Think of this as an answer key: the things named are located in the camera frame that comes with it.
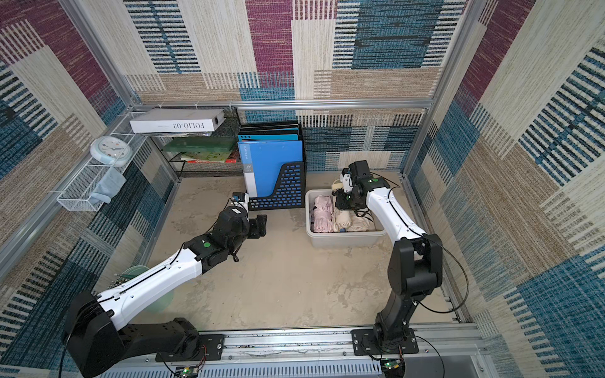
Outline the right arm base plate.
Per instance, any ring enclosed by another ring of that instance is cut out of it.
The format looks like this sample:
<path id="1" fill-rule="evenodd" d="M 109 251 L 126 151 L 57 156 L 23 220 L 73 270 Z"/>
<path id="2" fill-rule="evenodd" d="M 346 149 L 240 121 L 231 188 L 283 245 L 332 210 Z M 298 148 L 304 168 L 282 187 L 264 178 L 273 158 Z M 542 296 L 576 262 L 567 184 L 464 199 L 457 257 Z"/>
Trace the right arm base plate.
<path id="1" fill-rule="evenodd" d="M 387 337 L 376 329 L 351 330 L 352 345 L 356 356 L 380 357 L 388 354 L 417 354 L 418 342 L 414 330 L 396 330 Z"/>

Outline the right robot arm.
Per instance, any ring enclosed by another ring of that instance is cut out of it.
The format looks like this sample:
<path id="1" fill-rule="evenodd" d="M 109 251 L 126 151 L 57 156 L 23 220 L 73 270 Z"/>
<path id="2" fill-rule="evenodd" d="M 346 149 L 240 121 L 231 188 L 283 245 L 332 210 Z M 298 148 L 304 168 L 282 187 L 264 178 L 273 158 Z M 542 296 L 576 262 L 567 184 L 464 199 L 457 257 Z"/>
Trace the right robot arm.
<path id="1" fill-rule="evenodd" d="M 373 360 L 386 354 L 416 354 L 418 342 L 411 318 L 419 304 L 443 282 L 441 239 L 428 235 L 400 206 L 393 187 L 374 176 L 366 161 L 351 163 L 340 175 L 336 191 L 341 210 L 369 211 L 392 241 L 387 276 L 391 294 L 373 328 L 351 331 L 354 354 Z"/>

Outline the beige umbrella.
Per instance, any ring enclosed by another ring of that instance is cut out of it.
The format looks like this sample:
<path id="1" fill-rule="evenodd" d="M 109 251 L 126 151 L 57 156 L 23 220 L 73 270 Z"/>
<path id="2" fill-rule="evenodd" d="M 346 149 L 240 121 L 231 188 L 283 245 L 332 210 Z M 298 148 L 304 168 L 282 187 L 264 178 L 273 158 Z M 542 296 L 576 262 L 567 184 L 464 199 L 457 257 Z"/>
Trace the beige umbrella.
<path id="1" fill-rule="evenodd" d="M 351 217 L 351 224 L 347 228 L 348 232 L 375 232 L 376 225 L 373 222 L 372 217 L 357 217 L 353 215 Z"/>
<path id="2" fill-rule="evenodd" d="M 332 228 L 334 232 L 348 232 L 347 228 L 351 224 L 351 217 L 355 215 L 350 210 L 340 210 L 337 208 L 337 192 L 342 190 L 342 184 L 334 181 L 332 183 Z"/>

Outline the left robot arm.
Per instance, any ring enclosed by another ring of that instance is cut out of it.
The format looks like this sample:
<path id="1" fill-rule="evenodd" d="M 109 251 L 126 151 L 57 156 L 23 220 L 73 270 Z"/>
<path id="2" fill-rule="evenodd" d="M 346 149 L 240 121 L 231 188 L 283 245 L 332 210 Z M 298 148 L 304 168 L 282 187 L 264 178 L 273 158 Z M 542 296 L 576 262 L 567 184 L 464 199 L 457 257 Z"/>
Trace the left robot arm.
<path id="1" fill-rule="evenodd" d="M 157 266 L 97 295 L 78 294 L 69 307 L 62 341 L 81 375 L 96 377 L 122 360 L 145 354 L 202 360 L 208 348 L 190 321 L 134 324 L 132 319 L 182 284 L 235 258 L 244 241 L 266 235 L 266 224 L 265 214 L 251 218 L 247 207 L 228 206 L 213 228 L 184 242 Z"/>

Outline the beige umbrella front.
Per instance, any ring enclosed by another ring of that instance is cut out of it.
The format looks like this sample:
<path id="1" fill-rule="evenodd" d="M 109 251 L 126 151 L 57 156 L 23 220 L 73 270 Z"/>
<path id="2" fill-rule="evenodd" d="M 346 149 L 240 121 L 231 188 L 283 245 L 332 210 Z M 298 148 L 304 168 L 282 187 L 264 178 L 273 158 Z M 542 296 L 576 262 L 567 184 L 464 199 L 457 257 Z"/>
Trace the beige umbrella front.
<path id="1" fill-rule="evenodd" d="M 351 224 L 347 228 L 348 232 L 375 232 L 376 225 L 373 222 L 372 217 L 357 217 L 353 215 L 351 217 Z"/>

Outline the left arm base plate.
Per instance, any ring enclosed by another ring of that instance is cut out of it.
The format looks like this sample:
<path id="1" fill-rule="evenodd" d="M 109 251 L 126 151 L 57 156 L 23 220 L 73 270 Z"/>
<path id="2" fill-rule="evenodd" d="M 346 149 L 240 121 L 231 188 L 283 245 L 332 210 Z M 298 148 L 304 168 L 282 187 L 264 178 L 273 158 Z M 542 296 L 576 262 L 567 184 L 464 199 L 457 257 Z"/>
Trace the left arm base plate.
<path id="1" fill-rule="evenodd" d="M 173 352 L 162 352 L 155 356 L 156 362 L 201 362 L 219 361 L 225 342 L 225 334 L 198 334 L 188 337 L 181 347 Z"/>

